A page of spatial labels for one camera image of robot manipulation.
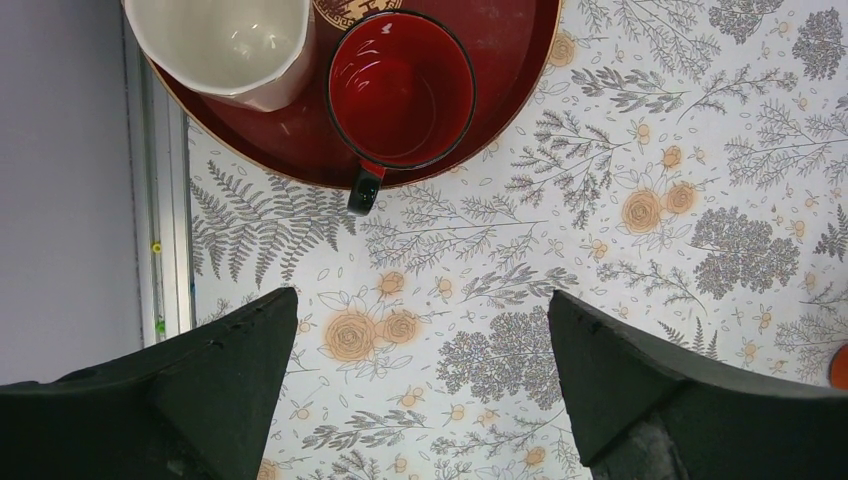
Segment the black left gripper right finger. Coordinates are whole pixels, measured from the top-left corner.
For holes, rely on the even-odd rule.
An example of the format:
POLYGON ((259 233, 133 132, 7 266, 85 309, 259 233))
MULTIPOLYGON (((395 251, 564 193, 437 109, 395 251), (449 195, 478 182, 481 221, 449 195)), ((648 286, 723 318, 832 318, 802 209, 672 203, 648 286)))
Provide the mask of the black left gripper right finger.
POLYGON ((548 310, 581 463, 596 479, 843 479, 845 392, 733 367, 562 291, 548 310))

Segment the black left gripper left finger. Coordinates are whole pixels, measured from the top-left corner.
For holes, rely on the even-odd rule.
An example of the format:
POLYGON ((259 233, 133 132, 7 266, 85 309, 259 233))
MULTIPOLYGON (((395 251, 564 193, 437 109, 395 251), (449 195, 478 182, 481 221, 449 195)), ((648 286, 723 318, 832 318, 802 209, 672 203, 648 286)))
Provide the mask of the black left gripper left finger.
POLYGON ((5 479, 253 479, 298 325, 276 289, 51 383, 1 389, 5 479))

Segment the light pink mug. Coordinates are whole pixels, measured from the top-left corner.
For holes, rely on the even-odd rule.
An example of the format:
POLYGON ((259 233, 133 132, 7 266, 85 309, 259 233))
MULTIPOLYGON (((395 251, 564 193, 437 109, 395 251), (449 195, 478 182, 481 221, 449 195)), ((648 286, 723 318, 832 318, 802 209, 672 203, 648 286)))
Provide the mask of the light pink mug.
POLYGON ((136 40, 184 87, 261 112, 292 104, 317 61, 308 0, 129 0, 136 40))

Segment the red mug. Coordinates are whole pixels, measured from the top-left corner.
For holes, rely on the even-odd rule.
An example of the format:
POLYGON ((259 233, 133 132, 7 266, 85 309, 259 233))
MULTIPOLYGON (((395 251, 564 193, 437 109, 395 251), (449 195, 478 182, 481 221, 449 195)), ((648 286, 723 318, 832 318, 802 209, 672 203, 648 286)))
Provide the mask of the red mug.
POLYGON ((469 130, 477 84, 469 54, 437 20, 389 9, 358 20, 336 44, 325 98, 359 158, 347 209, 371 212, 386 173, 448 156, 469 130))

